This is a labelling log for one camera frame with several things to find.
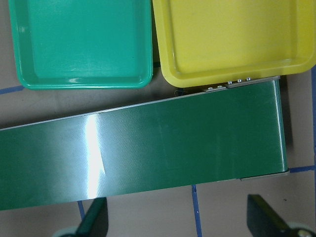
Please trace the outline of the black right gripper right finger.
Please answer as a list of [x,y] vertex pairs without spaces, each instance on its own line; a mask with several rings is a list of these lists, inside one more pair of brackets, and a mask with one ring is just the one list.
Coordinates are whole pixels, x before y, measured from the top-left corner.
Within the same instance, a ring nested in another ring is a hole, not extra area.
[[292,229],[260,195],[247,196],[246,223],[253,237],[292,235]]

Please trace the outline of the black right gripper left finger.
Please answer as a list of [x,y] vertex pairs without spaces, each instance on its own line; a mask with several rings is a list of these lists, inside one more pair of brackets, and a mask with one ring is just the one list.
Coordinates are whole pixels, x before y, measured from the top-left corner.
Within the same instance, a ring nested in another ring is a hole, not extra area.
[[96,198],[76,230],[76,237],[106,237],[109,230],[107,198]]

